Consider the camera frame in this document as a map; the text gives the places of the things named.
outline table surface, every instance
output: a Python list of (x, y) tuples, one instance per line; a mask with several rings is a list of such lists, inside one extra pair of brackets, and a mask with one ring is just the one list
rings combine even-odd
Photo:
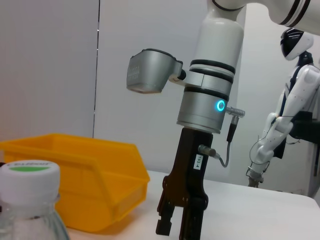
[[(170, 236), (156, 235), (164, 173), (149, 172), (147, 200), (121, 222), (99, 234), (69, 230), (71, 240), (178, 240), (182, 208), (176, 207)], [(204, 181), (209, 205), (202, 240), (319, 239), (320, 208), (309, 197)]]

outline white bottle cap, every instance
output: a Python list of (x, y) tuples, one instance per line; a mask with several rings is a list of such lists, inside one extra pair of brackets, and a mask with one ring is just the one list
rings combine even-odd
[(7, 163), (0, 168), (1, 200), (16, 206), (54, 203), (58, 197), (60, 168), (44, 160)]

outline label sticker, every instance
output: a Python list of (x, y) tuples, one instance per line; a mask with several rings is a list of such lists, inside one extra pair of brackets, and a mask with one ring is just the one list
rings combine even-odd
[(44, 166), (15, 166), (15, 167), (10, 167), (9, 169), (17, 172), (38, 172), (42, 170), (47, 170), (49, 168), (50, 167), (44, 167)]
[(194, 161), (193, 169), (200, 170), (203, 159), (204, 159), (204, 156), (197, 154), (197, 155), (195, 156), (195, 161)]

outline black stripe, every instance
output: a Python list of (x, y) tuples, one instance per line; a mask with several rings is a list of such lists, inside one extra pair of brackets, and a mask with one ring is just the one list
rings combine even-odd
[(289, 25), (289, 28), (293, 28), (295, 25), (297, 25), (301, 21), (301, 19), (305, 15), (306, 11), (308, 10), (310, 2), (311, 2), (311, 0), (305, 0), (305, 3), (303, 5), (301, 12), (299, 13), (299, 16), (296, 18), (296, 20), (294, 20), (294, 22), (292, 24)]
[(218, 68), (228, 70), (228, 71), (232, 72), (233, 74), (236, 74), (236, 69), (233, 66), (230, 66), (228, 64), (225, 64), (225, 63), (219, 62), (219, 61), (196, 59), (196, 60), (191, 61), (190, 66), (194, 65), (194, 64), (201, 64), (201, 65), (208, 65), (208, 66), (212, 66), (212, 67), (218, 67)]
[(319, 156), (320, 156), (320, 145), (318, 145), (318, 147), (316, 148), (314, 171), (313, 171), (313, 176), (314, 177), (316, 177), (318, 175)]
[(243, 8), (243, 6), (242, 6), (242, 7), (239, 7), (239, 8), (237, 8), (237, 9), (228, 9), (228, 8), (223, 7), (223, 6), (220, 6), (220, 5), (216, 2), (216, 0), (212, 0), (212, 2), (213, 2), (214, 5), (216, 5), (219, 9), (221, 9), (221, 10), (223, 10), (223, 11), (227, 11), (227, 12), (234, 12), (234, 11), (237, 11), (237, 10), (240, 10), (240, 9)]
[(286, 97), (286, 94), (284, 94), (284, 95), (283, 95), (283, 99), (282, 99), (282, 104), (281, 104), (280, 113), (279, 113), (279, 116), (280, 116), (280, 117), (282, 117), (282, 115), (284, 114), (286, 102), (287, 102), (287, 97)]
[(192, 93), (200, 93), (200, 94), (207, 94), (210, 96), (214, 96), (223, 100), (226, 100), (227, 102), (229, 102), (229, 96), (226, 94), (223, 94), (221, 92), (218, 91), (214, 91), (214, 90), (209, 90), (209, 89), (204, 89), (204, 88), (198, 88), (198, 87), (194, 87), (194, 86), (187, 86), (184, 88), (185, 92), (192, 92)]
[(212, 77), (216, 77), (219, 79), (223, 79), (228, 81), (229, 83), (234, 83), (234, 78), (232, 76), (228, 76), (227, 74), (216, 72), (216, 71), (209, 71), (209, 70), (203, 70), (199, 68), (193, 68), (190, 70), (190, 72), (198, 73), (198, 74), (204, 74)]
[(297, 11), (298, 7), (299, 7), (299, 3), (301, 2), (301, 0), (295, 0), (292, 8), (290, 10), (290, 12), (288, 13), (288, 16), (285, 18), (285, 20), (280, 23), (280, 25), (286, 25), (294, 16), (295, 12)]

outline yellow plastic bin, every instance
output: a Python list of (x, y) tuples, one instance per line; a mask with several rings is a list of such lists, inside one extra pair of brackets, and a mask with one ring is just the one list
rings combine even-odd
[(50, 134), (0, 142), (6, 163), (48, 160), (61, 169), (56, 209), (69, 228), (98, 232), (146, 199), (150, 181), (134, 144)]

